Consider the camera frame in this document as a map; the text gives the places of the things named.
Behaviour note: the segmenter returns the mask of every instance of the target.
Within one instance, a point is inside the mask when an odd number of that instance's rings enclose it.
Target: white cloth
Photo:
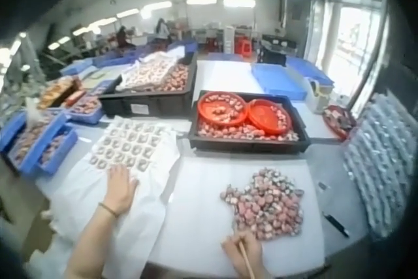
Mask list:
[[[166,23],[161,23],[159,26],[159,32],[157,33],[158,39],[168,39],[170,35],[169,28],[167,27]]]

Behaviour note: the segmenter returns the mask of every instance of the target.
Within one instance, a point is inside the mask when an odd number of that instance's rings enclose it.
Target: label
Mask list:
[[[147,116],[150,114],[148,105],[131,104],[131,110],[133,114],[146,114]]]

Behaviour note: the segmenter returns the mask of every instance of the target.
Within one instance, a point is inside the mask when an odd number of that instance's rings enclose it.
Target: pen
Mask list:
[[[337,229],[343,236],[345,236],[346,238],[350,237],[350,234],[348,233],[347,229],[337,219],[324,212],[322,212],[322,215],[324,215],[325,219],[328,220],[330,224],[333,225],[335,229]]]

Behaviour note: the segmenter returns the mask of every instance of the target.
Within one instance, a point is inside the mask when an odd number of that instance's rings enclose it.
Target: wall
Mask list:
[[[175,5],[172,9],[158,10],[151,19],[146,21],[142,20],[139,14],[122,18],[122,24],[127,27],[139,26],[142,29],[153,29],[159,17],[169,19],[175,16],[187,16],[193,27],[209,22],[252,25],[255,16],[257,28],[262,31],[276,26],[279,13],[279,0],[256,0],[257,4],[254,10],[250,8],[223,8],[222,0],[218,0],[216,5],[207,6],[187,6],[184,0],[115,0],[116,3],[113,5],[110,4],[110,1],[96,1],[89,6],[84,6],[82,10],[75,12],[68,18],[61,19],[57,26],[58,33],[66,35],[69,33],[69,29],[77,24],[88,25],[102,18],[115,16],[118,12],[141,8],[144,5],[160,1],[172,1]],[[115,26],[108,25],[105,28],[107,33],[107,31],[113,31]]]

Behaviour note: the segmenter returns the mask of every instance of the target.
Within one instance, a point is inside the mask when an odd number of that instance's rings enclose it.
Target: red tray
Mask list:
[[[276,108],[285,116],[285,127],[278,127],[279,118],[271,107]],[[266,99],[254,99],[248,103],[248,118],[254,126],[272,135],[287,133],[292,128],[292,119],[287,111],[282,106]]]
[[[244,106],[241,112],[239,113],[238,117],[234,120],[231,120],[230,122],[219,122],[216,121],[214,118],[216,115],[213,114],[213,111],[218,106],[224,106],[227,108],[227,112],[231,111],[233,107],[227,102],[227,101],[211,101],[209,103],[206,102],[206,99],[213,95],[229,95],[230,97],[233,97],[240,101],[242,105]],[[206,120],[207,122],[216,124],[216,125],[222,125],[225,127],[234,126],[237,124],[240,124],[244,122],[244,120],[247,118],[248,115],[248,107],[245,102],[240,96],[234,93],[229,93],[227,91],[210,91],[209,93],[204,94],[197,103],[197,110],[199,111],[199,114],[201,117]]]

